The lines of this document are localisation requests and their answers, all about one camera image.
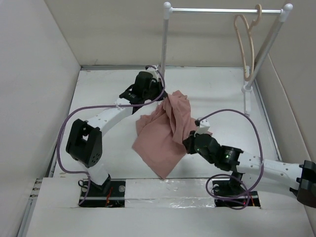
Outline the pink t shirt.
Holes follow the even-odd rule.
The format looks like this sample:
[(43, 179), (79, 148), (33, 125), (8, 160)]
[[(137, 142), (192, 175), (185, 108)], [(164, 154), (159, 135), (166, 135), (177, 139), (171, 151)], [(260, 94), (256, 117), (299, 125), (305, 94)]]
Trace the pink t shirt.
[(186, 154), (183, 141), (196, 129), (190, 102), (177, 90), (150, 115), (136, 121), (137, 138), (132, 148), (157, 176), (165, 179)]

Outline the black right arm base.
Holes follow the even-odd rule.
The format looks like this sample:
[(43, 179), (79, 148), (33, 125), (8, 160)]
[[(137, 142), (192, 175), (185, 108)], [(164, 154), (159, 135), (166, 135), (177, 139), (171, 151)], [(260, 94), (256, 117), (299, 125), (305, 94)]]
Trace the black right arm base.
[(233, 172), (231, 176), (218, 176), (213, 178), (211, 193), (223, 198), (232, 198), (233, 200), (214, 199), (215, 207), (227, 207), (231, 209), (242, 209), (243, 207), (261, 207), (257, 191), (251, 191), (246, 196), (240, 196), (245, 192), (244, 185), (237, 179), (241, 180), (242, 174)]

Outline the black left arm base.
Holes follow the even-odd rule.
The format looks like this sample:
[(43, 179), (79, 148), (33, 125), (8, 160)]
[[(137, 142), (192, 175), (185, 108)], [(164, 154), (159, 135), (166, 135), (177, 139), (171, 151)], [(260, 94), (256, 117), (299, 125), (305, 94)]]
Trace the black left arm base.
[(79, 197), (79, 206), (80, 207), (105, 207), (105, 208), (118, 208), (125, 207), (125, 179), (113, 179), (110, 182), (110, 185), (106, 193), (102, 193), (101, 190), (97, 189), (91, 184), (89, 191), (87, 191), (87, 180), (79, 180), (78, 185), (80, 186), (80, 197)]

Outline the white clothes rack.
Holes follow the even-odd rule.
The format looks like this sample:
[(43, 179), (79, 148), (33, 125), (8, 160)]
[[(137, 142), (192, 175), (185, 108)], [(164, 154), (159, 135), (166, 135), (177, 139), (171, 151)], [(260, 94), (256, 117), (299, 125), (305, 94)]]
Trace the white clothes rack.
[[(245, 15), (248, 23), (256, 19), (255, 6), (262, 5), (262, 18), (253, 28), (255, 49), (254, 74), (249, 82), (243, 79), (243, 67), (239, 44), (234, 30), (234, 16)], [(166, 66), (195, 67), (240, 67), (242, 72), (242, 111), (251, 114), (251, 96), (254, 81), (281, 27), (293, 10), (293, 4), (285, 2), (278, 9), (264, 9), (262, 1), (256, 1), (249, 9), (235, 9), (229, 3), (224, 7), (189, 8), (176, 7), (166, 1), (162, 5), (162, 45), (159, 62), (161, 72)], [(249, 48), (245, 28), (241, 20), (237, 22), (243, 45), (246, 47), (247, 64)]]

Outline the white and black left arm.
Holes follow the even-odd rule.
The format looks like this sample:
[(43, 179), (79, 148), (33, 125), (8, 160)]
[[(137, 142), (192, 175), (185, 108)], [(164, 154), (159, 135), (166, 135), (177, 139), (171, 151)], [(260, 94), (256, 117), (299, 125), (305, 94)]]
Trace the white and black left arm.
[(88, 173), (93, 190), (100, 196), (110, 191), (111, 177), (100, 161), (103, 136), (117, 123), (136, 113), (151, 102), (163, 100), (167, 94), (159, 70), (147, 69), (136, 76), (113, 105), (87, 120), (73, 122), (66, 145), (66, 152)]

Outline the beige wooden hanger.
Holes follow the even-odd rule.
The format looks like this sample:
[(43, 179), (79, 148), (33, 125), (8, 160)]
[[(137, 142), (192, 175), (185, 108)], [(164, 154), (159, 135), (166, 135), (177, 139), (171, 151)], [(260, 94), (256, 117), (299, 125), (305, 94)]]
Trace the beige wooden hanger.
[[(257, 13), (255, 14), (257, 17), (256, 19), (252, 20), (251, 23), (248, 23), (245, 15), (238, 14), (234, 16), (234, 30), (237, 37), (237, 41), (239, 44), (240, 49), (240, 55), (241, 55), (241, 62), (243, 67), (243, 79), (246, 82), (249, 82), (251, 80), (251, 77), (254, 74), (254, 67), (255, 67), (255, 49), (254, 49), (254, 42), (252, 37), (252, 30), (254, 27), (256, 27), (261, 18), (262, 18), (262, 5), (257, 4), (255, 6), (255, 10), (257, 10)], [(243, 26), (245, 28), (246, 37), (247, 37), (247, 43), (249, 48), (249, 64), (247, 64), (247, 54), (245, 52), (246, 47), (243, 45), (243, 39), (241, 37), (241, 33), (239, 31), (237, 22), (238, 20), (241, 20), (243, 23)]]

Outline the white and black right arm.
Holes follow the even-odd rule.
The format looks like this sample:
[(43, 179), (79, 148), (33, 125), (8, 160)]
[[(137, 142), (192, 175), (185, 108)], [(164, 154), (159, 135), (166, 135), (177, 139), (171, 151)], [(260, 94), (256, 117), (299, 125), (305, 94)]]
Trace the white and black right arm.
[(252, 174), (277, 181), (288, 188), (299, 203), (316, 206), (316, 164), (312, 161), (297, 164), (261, 159), (239, 148), (222, 146), (211, 135), (194, 131), (183, 145), (188, 154), (199, 154), (218, 169), (232, 173), (226, 184), (213, 189), (212, 193), (217, 196), (232, 201), (239, 195), (249, 195), (244, 175)]

